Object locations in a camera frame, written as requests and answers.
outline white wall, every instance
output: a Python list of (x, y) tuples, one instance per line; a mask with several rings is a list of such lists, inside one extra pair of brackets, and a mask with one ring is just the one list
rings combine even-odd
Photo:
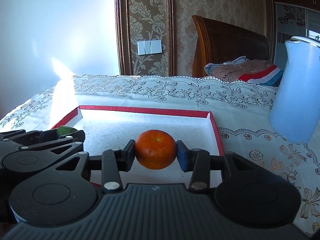
[(114, 0), (0, 0), (0, 118), (59, 81), (119, 75)]

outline black gripper base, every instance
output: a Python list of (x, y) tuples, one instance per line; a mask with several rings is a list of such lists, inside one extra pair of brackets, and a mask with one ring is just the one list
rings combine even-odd
[(87, 217), (69, 225), (38, 228), (19, 223), (3, 240), (301, 240), (294, 225), (256, 229), (222, 216), (208, 195), (188, 192), (183, 184), (129, 184), (105, 194)]

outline sliding wardrobe door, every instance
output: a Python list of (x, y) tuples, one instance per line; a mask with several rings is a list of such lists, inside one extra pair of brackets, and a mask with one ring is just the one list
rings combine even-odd
[(320, 13), (307, 10), (308, 38), (320, 40)]
[(288, 55), (284, 42), (292, 36), (306, 37), (305, 9), (292, 5), (276, 4), (277, 43), (275, 64), (285, 69)]

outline wooden headboard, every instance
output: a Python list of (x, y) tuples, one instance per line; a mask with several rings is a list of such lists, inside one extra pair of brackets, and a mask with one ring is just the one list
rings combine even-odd
[(198, 33), (193, 60), (193, 77), (204, 77), (208, 63), (223, 63), (240, 56), (249, 59), (269, 59), (265, 36), (228, 23), (192, 16)]

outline white lace tablecloth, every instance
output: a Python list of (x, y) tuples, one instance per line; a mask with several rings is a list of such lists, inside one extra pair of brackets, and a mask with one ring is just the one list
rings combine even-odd
[(211, 111), (226, 151), (282, 176), (300, 191), (302, 202), (294, 223), (311, 235), (320, 223), (320, 129), (318, 125), (311, 141), (304, 145), (276, 133), (268, 122), (276, 91), (213, 77), (73, 77), (34, 95), (7, 114), (0, 120), (0, 132), (50, 129), (78, 105)]

